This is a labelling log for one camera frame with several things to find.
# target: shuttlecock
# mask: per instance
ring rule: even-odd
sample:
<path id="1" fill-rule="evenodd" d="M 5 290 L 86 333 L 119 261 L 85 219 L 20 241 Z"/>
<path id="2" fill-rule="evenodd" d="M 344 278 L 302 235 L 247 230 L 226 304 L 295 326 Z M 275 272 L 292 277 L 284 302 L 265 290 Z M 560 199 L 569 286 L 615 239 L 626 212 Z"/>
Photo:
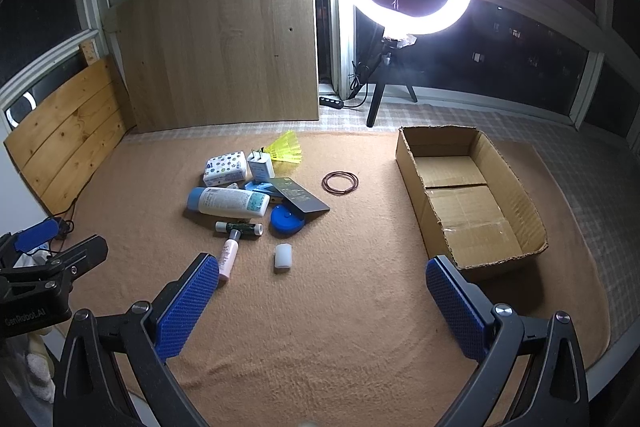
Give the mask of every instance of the shuttlecock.
<path id="1" fill-rule="evenodd" d="M 269 153 L 271 159 L 276 162 L 302 162 L 302 149 L 293 131 L 287 131 L 270 146 L 263 147 L 262 151 Z"/>

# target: cardboard box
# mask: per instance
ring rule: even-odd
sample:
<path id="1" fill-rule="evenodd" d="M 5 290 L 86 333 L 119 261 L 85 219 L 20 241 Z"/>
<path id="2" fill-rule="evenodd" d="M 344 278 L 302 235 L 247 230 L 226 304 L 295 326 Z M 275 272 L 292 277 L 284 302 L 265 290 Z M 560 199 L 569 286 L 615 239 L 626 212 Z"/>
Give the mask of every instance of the cardboard box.
<path id="1" fill-rule="evenodd" d="M 402 127 L 396 161 L 429 258 L 446 255 L 467 280 L 516 269 L 547 247 L 519 179 L 471 127 Z"/>

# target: brown blanket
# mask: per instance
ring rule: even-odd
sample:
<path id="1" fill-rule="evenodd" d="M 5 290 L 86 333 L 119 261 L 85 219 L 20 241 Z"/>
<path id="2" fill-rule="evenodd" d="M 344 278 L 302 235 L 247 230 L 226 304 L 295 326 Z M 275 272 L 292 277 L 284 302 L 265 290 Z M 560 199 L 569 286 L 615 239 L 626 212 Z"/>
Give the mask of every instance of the brown blanket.
<path id="1" fill-rule="evenodd" d="M 119 145 L 78 201 L 71 240 L 98 233 L 110 253 L 78 280 L 73 307 L 123 312 L 153 299 L 198 252 L 217 255 L 225 238 L 211 232 L 214 218 L 185 211 L 187 194 L 210 156 L 272 140 Z M 426 289 L 426 252 L 394 159 L 396 140 L 300 136 L 304 159 L 292 177 L 331 211 L 286 240 L 270 231 L 243 238 L 231 280 L 214 293 L 181 355 L 168 361 L 212 426 L 296 426 L 305 419 L 332 427 L 433 425 L 474 370 Z M 498 147 L 538 206 L 550 246 L 534 264 L 484 288 L 523 314 L 567 310 L 591 365 L 609 339 L 593 259 L 537 154 L 525 145 Z M 355 172 L 360 187 L 346 196 L 323 192 L 320 180 L 334 170 Z M 292 244 L 293 267 L 274 274 L 273 248 L 284 241 Z M 130 370 L 124 374 L 135 389 Z"/>

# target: pink bottle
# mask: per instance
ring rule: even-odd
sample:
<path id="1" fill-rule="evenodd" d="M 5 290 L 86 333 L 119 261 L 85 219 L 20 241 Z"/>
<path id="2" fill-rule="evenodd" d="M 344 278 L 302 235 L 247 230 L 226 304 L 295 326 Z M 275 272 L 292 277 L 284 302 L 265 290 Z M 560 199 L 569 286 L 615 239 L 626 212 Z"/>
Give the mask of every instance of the pink bottle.
<path id="1" fill-rule="evenodd" d="M 229 277 L 231 277 L 231 269 L 234 267 L 236 254 L 238 253 L 240 235 L 239 230 L 231 230 L 229 239 L 225 241 L 225 246 L 222 247 L 222 252 L 220 252 L 218 267 L 220 268 L 220 280 L 222 281 L 228 281 Z"/>

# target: checkered tablecloth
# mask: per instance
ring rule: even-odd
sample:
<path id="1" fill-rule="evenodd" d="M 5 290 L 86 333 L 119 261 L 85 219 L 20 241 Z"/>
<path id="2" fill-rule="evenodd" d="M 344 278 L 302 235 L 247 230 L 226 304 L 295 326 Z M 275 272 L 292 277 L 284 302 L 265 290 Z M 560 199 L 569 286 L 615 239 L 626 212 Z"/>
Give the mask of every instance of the checkered tablecloth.
<path id="1" fill-rule="evenodd" d="M 369 104 L 321 107 L 319 121 L 211 125 L 129 134 L 127 142 L 295 131 L 389 132 L 401 125 L 475 126 L 491 138 L 532 144 L 558 181 L 593 254 L 609 299 L 611 343 L 640 315 L 640 168 L 620 151 L 574 129 L 525 117 L 426 104 L 383 103 L 372 129 Z"/>

